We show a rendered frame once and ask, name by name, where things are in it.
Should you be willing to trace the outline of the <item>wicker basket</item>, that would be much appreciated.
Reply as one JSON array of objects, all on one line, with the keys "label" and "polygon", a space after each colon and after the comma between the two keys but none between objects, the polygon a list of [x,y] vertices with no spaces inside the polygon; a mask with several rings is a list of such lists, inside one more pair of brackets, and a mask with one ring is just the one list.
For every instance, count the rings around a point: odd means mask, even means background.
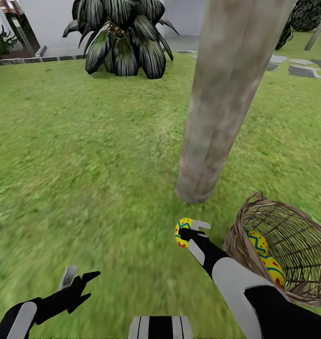
[{"label": "wicker basket", "polygon": [[[249,201],[253,197],[257,197],[258,200],[250,203]],[[260,209],[264,207],[270,208],[272,206],[274,207],[265,212],[264,218],[260,220],[261,217],[260,215],[258,215]],[[295,255],[298,263],[294,266],[291,263],[284,266],[283,269],[285,272],[284,275],[286,283],[282,288],[274,281],[269,271],[265,267],[265,264],[262,262],[259,256],[259,253],[262,253],[262,251],[255,250],[253,244],[250,241],[250,238],[245,232],[246,227],[251,223],[251,221],[259,221],[259,223],[262,224],[265,223],[268,218],[272,217],[272,219],[277,222],[279,220],[279,217],[277,215],[273,216],[273,213],[279,207],[286,209],[292,213],[289,214],[287,217],[281,219],[281,221],[279,221],[276,225],[273,225],[272,228],[269,230],[270,233],[272,233],[274,230],[278,230],[281,225],[285,224],[288,220],[297,215],[302,221],[307,221],[309,223],[309,226],[298,230],[296,233],[297,235],[300,235],[301,232],[306,232],[309,229],[312,229],[313,231],[317,230],[321,234],[321,225],[312,220],[305,212],[297,209],[296,207],[290,206],[285,202],[266,199],[263,192],[254,192],[242,205],[241,210],[238,212],[235,218],[233,226],[221,243],[221,249],[226,252],[230,258],[237,261],[249,271],[263,277],[273,285],[277,286],[287,295],[291,302],[310,307],[321,307],[321,274],[317,277],[318,280],[310,280],[309,278],[305,278],[304,274],[304,269],[308,269],[308,274],[311,274],[313,272],[313,267],[318,268],[318,271],[321,272],[321,262],[312,264],[309,258],[304,255],[303,258],[307,261],[308,264],[303,265],[301,256],[296,256],[299,253],[298,250],[289,250],[288,252],[284,251],[284,255],[286,258]],[[254,212],[250,212],[250,209],[254,209]],[[306,243],[305,251],[309,253],[313,249],[315,249],[319,257],[321,258],[321,240],[316,240],[315,237],[313,235],[310,235],[309,233],[307,233],[307,235],[312,245]],[[265,254],[268,254],[270,256],[273,255],[271,250],[268,250],[268,252],[265,252]],[[298,270],[300,270],[300,279],[295,276]],[[289,279],[288,271],[290,271],[291,274],[291,277]],[[292,284],[292,288],[290,288],[289,290],[286,289]],[[315,289],[317,289],[316,293],[313,292]]]}]

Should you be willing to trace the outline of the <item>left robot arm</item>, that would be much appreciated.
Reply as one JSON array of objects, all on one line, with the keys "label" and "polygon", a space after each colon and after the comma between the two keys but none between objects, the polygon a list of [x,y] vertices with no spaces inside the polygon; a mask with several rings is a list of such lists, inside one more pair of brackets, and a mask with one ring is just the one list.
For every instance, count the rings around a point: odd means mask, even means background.
[{"label": "left robot arm", "polygon": [[71,284],[76,269],[76,265],[66,269],[58,292],[44,299],[37,297],[11,308],[0,323],[0,339],[28,339],[34,323],[42,324],[66,309],[70,314],[85,302],[91,296],[89,293],[80,297],[86,283],[101,273],[97,271],[83,274],[82,279],[77,276]]}]

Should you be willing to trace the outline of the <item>easter egg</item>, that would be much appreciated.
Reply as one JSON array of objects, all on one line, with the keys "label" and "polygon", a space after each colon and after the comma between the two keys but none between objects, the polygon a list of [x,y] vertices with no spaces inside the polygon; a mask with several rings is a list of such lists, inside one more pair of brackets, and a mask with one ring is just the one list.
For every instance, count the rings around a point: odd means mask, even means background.
[{"label": "easter egg", "polygon": [[285,272],[280,262],[273,256],[265,253],[259,253],[262,262],[269,271],[274,281],[283,288],[285,282]]},{"label": "easter egg", "polygon": [[266,239],[264,235],[258,230],[253,228],[246,228],[245,232],[250,238],[251,243],[253,244],[256,251],[262,251],[262,253],[268,252],[270,250],[270,240]]},{"label": "easter egg", "polygon": [[188,247],[189,241],[182,240],[181,235],[178,234],[178,231],[179,231],[180,228],[183,228],[183,227],[191,228],[192,222],[193,222],[193,220],[190,219],[190,218],[183,218],[183,219],[179,220],[179,222],[176,225],[176,229],[175,229],[176,241],[179,244],[179,246],[181,246],[183,248]]}]

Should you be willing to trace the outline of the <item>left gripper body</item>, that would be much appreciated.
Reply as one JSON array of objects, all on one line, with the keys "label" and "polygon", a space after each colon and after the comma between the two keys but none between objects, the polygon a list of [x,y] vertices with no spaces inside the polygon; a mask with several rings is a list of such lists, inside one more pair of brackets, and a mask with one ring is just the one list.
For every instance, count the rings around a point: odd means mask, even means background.
[{"label": "left gripper body", "polygon": [[58,301],[55,316],[66,309],[69,314],[74,312],[84,288],[83,281],[77,276],[70,287],[54,293]]}]

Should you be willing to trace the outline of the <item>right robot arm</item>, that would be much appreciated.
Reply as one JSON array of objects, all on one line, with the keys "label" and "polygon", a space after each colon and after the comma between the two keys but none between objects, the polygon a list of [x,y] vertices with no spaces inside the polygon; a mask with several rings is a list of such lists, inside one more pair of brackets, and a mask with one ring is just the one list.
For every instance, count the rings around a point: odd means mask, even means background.
[{"label": "right robot arm", "polygon": [[180,228],[182,240],[213,279],[248,339],[321,339],[321,316],[291,302],[277,286],[230,258],[198,232],[208,223]]}]

